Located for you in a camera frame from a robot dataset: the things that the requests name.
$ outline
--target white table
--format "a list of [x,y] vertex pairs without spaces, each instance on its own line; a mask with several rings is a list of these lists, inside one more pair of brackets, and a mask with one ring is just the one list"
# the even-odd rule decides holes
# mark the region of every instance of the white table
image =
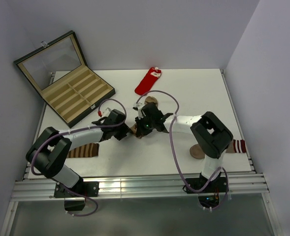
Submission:
[[[139,97],[134,93],[147,70],[107,70],[95,71],[106,82],[113,86],[116,94],[113,98],[121,101],[128,113],[127,125],[134,124],[137,116],[132,109]],[[153,89],[163,90],[172,94],[180,103],[178,115],[202,115],[212,111],[230,129],[235,139],[241,139],[240,131],[233,114],[233,109],[219,69],[172,69],[162,70],[162,76],[154,84]],[[157,98],[159,109],[163,113],[174,112],[174,101],[164,94],[150,94]],[[114,102],[106,102],[107,107],[120,109]],[[73,128],[85,127],[99,119],[97,111],[93,111]],[[46,106],[40,121],[39,134],[48,127],[69,129],[62,119]],[[189,149],[196,144],[193,135],[174,133],[175,149],[183,173],[200,173],[203,160],[190,156]],[[152,132],[150,135],[137,139],[130,135],[121,141],[112,138],[101,142],[99,157],[71,158],[66,165],[82,177],[123,177],[177,174],[173,161],[169,135]],[[223,166],[228,172],[249,172],[250,163],[246,154],[234,153],[224,156]],[[28,178],[43,178],[34,176],[31,172]]]

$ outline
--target open display case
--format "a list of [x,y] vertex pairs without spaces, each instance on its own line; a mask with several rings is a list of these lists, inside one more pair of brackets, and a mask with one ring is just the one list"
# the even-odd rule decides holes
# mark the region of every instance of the open display case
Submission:
[[14,63],[45,102],[73,127],[115,90],[87,65],[70,31]]

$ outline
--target purple cable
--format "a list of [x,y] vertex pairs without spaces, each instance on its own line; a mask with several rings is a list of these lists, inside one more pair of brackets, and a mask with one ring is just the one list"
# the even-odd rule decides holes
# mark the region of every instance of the purple cable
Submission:
[[[37,159],[37,156],[39,155],[39,153],[41,152],[41,150],[42,150],[46,145],[48,145],[48,144],[50,143],[50,141],[53,140],[54,138],[57,138],[57,137],[62,136],[62,135],[67,135],[67,134],[73,134],[73,133],[82,132],[82,131],[89,130],[89,129],[96,129],[96,128],[112,128],[112,127],[117,127],[117,126],[120,126],[120,125],[124,124],[124,123],[125,123],[125,120],[126,120],[126,117],[127,117],[127,112],[126,112],[126,109],[125,109],[124,105],[123,105],[121,102],[119,102],[118,100],[115,100],[115,99],[113,99],[113,98],[109,98],[109,99],[106,99],[106,100],[102,101],[102,102],[100,103],[100,105],[99,105],[98,111],[100,111],[101,105],[102,105],[104,102],[109,101],[109,100],[111,100],[111,101],[115,101],[115,102],[117,102],[118,104],[120,104],[120,105],[122,106],[122,108],[123,108],[123,110],[124,110],[124,113],[125,113],[125,119],[124,119],[121,123],[119,123],[119,124],[114,124],[114,125],[92,126],[92,127],[90,127],[90,128],[89,128],[89,127],[79,128],[79,129],[71,130],[70,132],[59,133],[59,134],[56,134],[56,135],[52,136],[51,138],[49,138],[48,140],[46,140],[46,141],[45,141],[45,142],[44,142],[44,143],[39,147],[39,149],[35,152],[34,157],[33,157],[32,161],[31,161],[31,172],[32,172],[32,174],[34,174],[35,176],[42,176],[42,175],[43,175],[43,174],[41,174],[41,173],[36,173],[36,172],[34,171],[34,164],[35,164],[35,161],[36,161],[36,159]],[[65,185],[63,185],[62,183],[60,183],[60,184],[65,188],[65,190],[66,190],[68,193],[73,194],[73,195],[76,195],[76,196],[78,196],[78,197],[85,198],[85,199],[87,199],[87,200],[90,200],[90,201],[92,201],[93,203],[95,203],[95,205],[96,205],[96,208],[95,208],[93,211],[91,211],[90,213],[80,215],[80,214],[73,214],[73,213],[71,213],[71,212],[68,212],[69,214],[74,215],[74,216],[88,216],[88,215],[92,215],[93,213],[96,212],[96,210],[98,209],[98,204],[97,204],[97,202],[96,202],[94,199],[89,198],[89,197],[86,197],[86,196],[81,195],[81,194],[78,194],[78,193],[75,193],[75,192],[71,191],[70,189],[68,189],[68,188],[67,188]]]
[[[140,100],[143,96],[147,95],[147,94],[150,93],[150,92],[160,92],[160,93],[166,94],[166,95],[168,95],[169,97],[171,97],[171,98],[175,101],[175,103],[177,104],[177,109],[176,109],[176,111],[174,112],[175,115],[177,115],[177,113],[178,113],[178,111],[179,111],[179,109],[180,109],[180,104],[179,104],[179,102],[178,102],[178,101],[176,100],[176,98],[173,97],[171,94],[169,94],[169,93],[167,93],[167,92],[164,92],[164,91],[161,91],[161,90],[151,90],[151,91],[149,91],[149,92],[144,93],[144,94],[141,95],[141,97],[136,101],[136,103],[138,103],[139,100]],[[171,124],[170,124],[170,132],[169,132],[170,144],[171,144],[171,150],[172,150],[172,155],[173,155],[173,159],[174,159],[174,162],[175,162],[176,169],[178,170],[179,175],[180,175],[180,177],[181,177],[183,183],[185,184],[185,186],[186,186],[189,190],[191,190],[192,192],[194,192],[194,193],[200,193],[200,192],[202,192],[202,191],[207,187],[207,185],[209,184],[209,182],[211,181],[211,179],[215,176],[215,174],[216,174],[218,171],[220,171],[221,169],[223,169],[223,171],[224,171],[224,173],[225,173],[225,176],[226,176],[226,179],[227,179],[226,193],[225,193],[225,196],[224,196],[223,200],[218,204],[218,206],[212,208],[212,209],[217,209],[217,208],[218,208],[218,207],[219,207],[219,206],[220,206],[220,205],[221,205],[221,204],[226,200],[226,196],[227,196],[227,193],[228,193],[228,190],[229,190],[228,174],[227,174],[226,170],[225,170],[223,167],[218,167],[218,168],[214,171],[214,173],[209,177],[209,179],[208,179],[207,182],[204,184],[204,186],[203,186],[201,189],[198,189],[198,190],[193,189],[193,188],[192,188],[192,187],[187,183],[187,181],[185,180],[185,178],[184,178],[184,176],[183,176],[183,174],[182,174],[182,171],[181,171],[181,169],[180,169],[180,166],[179,166],[178,160],[177,160],[177,158],[176,158],[175,149],[174,149],[174,144],[173,144],[172,127],[173,127],[173,124],[174,124],[175,120],[176,120],[176,116],[173,118],[173,120],[172,120],[172,122],[171,122]]]

